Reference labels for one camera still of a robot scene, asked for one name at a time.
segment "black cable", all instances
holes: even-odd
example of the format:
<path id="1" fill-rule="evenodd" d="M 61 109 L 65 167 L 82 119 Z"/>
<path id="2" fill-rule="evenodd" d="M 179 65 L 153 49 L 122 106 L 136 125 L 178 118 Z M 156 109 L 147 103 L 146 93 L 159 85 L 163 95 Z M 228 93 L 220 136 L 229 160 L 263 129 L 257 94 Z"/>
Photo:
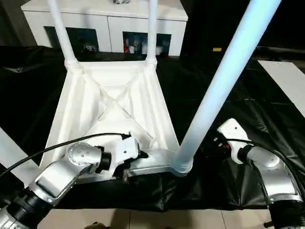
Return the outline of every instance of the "black cable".
<path id="1" fill-rule="evenodd" d="M 6 173 L 12 171 L 14 168 L 18 167 L 19 165 L 23 164 L 24 162 L 27 162 L 28 160 L 31 160 L 32 158 L 34 158 L 34 157 L 36 157 L 36 156 L 38 156 L 40 154 L 44 154 L 45 152 L 51 151 L 53 149 L 56 149 L 56 148 L 59 148 L 59 147 L 62 147 L 62 146 L 69 145 L 71 143 L 75 143 L 75 142 L 79 142 L 79 141 L 82 141 L 82 140 L 86 140 L 88 138 L 107 136 L 107 135 L 119 135 L 122 138 L 126 138 L 126 137 L 129 136 L 129 135 L 126 135 L 126 134 L 119 134 L 119 133 L 101 133 L 101 134 L 95 134 L 95 135 L 89 135 L 89 136 L 85 136 L 85 137 L 76 138 L 76 139 L 73 139 L 73 140 L 70 140 L 70 141 L 67 141 L 67 142 L 63 142 L 63 143 L 60 143 L 60 144 L 57 144 L 57 145 L 54 145 L 54 146 L 50 146 L 48 148 L 45 148 L 44 150 L 41 150 L 41 151 L 31 155 L 31 156 L 28 156 L 28 157 L 26 157 L 26 158 L 16 162 L 14 165 L 10 166 L 3 173 L 1 173 L 0 174 L 0 178 L 3 175 L 5 175 Z"/>
<path id="2" fill-rule="evenodd" d="M 289 161 L 289 158 L 285 154 L 283 154 L 281 152 L 278 152 L 274 149 L 269 149 L 268 147 L 266 147 L 266 146 L 264 146 L 264 145 L 262 145 L 258 142 L 254 142 L 254 141 L 250 141 L 250 140 L 242 140 L 242 139 L 235 139 L 235 138 L 228 138 L 228 139 L 225 139 L 225 140 L 227 142 L 229 142 L 229 141 L 231 141 L 231 142 L 244 142 L 244 143 L 247 143 L 247 144 L 252 144 L 254 146 L 259 146 L 263 149 L 266 149 L 266 150 L 270 151 L 274 155 L 278 156 L 287 165 L 287 167 L 290 169 L 292 175 L 294 176 L 294 178 L 296 180 L 297 185 L 299 186 L 302 198 L 305 199 L 305 189 L 304 189 L 304 186 L 301 182 L 299 174 L 295 171 L 293 165 Z"/>

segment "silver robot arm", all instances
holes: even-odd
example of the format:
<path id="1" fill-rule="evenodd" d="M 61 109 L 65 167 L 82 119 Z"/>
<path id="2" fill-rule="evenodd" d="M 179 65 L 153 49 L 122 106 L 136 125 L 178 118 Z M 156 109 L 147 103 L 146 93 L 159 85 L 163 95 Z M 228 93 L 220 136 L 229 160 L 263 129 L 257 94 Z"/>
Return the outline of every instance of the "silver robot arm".
<path id="1" fill-rule="evenodd" d="M 11 204 L 0 211 L 0 228 L 36 228 L 76 184 L 80 175 L 102 170 L 114 171 L 125 160 L 136 159 L 140 155 L 134 137 L 122 140 L 116 149 L 120 152 L 106 153 L 103 147 L 93 147 L 87 143 L 71 145 L 60 160 L 50 164 Z"/>
<path id="2" fill-rule="evenodd" d="M 218 129 L 226 139 L 247 140 L 247 133 L 235 119 L 229 119 Z M 276 229 L 305 226 L 304 203 L 299 186 L 287 165 L 272 152 L 252 144 L 228 141 L 231 158 L 237 164 L 247 164 L 258 172 L 261 187 Z"/>

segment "cable connector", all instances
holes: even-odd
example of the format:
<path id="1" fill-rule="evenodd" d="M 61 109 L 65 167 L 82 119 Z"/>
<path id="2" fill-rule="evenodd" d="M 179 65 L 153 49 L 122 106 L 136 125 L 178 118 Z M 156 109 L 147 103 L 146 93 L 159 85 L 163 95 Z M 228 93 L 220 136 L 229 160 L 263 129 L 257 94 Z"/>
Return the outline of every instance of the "cable connector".
<path id="1" fill-rule="evenodd" d="M 126 138 L 129 138 L 129 137 L 131 137 L 132 135 L 130 134 L 130 132 L 129 132 L 129 134 L 121 134 L 121 137 L 122 137 L 122 140 L 124 140 L 124 139 L 126 139 Z"/>

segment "black tarp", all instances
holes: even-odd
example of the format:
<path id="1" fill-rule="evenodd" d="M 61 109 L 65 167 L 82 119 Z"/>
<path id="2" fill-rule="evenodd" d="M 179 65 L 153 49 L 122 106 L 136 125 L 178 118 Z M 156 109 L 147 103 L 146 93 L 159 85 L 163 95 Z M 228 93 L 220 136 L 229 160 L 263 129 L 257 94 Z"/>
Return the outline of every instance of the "black tarp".
<path id="1" fill-rule="evenodd" d="M 66 70 L 60 51 L 0 47 L 0 126 L 27 153 L 44 148 Z M 118 53 L 77 53 L 79 61 L 143 60 Z M 179 142 L 203 98 L 221 58 L 196 62 L 160 58 L 157 74 Z M 212 144 L 216 128 L 235 118 L 250 139 L 285 153 L 305 181 L 305 119 L 257 61 L 250 61 L 183 178 L 154 174 L 77 185 L 58 208 L 244 209 L 265 208 L 258 177 Z M 22 188 L 3 177 L 2 198 Z"/>

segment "white pole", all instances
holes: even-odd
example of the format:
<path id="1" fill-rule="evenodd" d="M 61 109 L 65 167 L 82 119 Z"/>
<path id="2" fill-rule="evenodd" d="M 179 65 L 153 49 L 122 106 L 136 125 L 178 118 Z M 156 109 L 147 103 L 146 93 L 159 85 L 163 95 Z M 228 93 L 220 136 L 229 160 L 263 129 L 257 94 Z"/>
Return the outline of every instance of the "white pole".
<path id="1" fill-rule="evenodd" d="M 69 40 L 68 33 L 66 28 L 64 27 L 62 20 L 61 20 L 61 11 L 58 8 L 56 0 L 48 0 L 50 13 L 52 15 L 56 34 L 61 44 L 61 50 L 65 57 L 65 66 L 68 67 L 69 65 L 78 63 L 77 59 L 74 56 L 73 49 Z"/>
<path id="2" fill-rule="evenodd" d="M 0 128 L 0 163 L 8 168 L 28 155 Z M 39 174 L 39 167 L 29 160 L 12 170 L 25 187 Z"/>
<path id="3" fill-rule="evenodd" d="M 147 63 L 156 64 L 156 42 L 157 42 L 157 6 L 158 0 L 149 0 L 148 13 L 148 41 L 147 41 Z"/>
<path id="4" fill-rule="evenodd" d="M 193 156 L 249 61 L 280 3 L 281 0 L 250 1 L 173 159 L 173 167 L 177 173 L 184 175 L 192 169 Z"/>

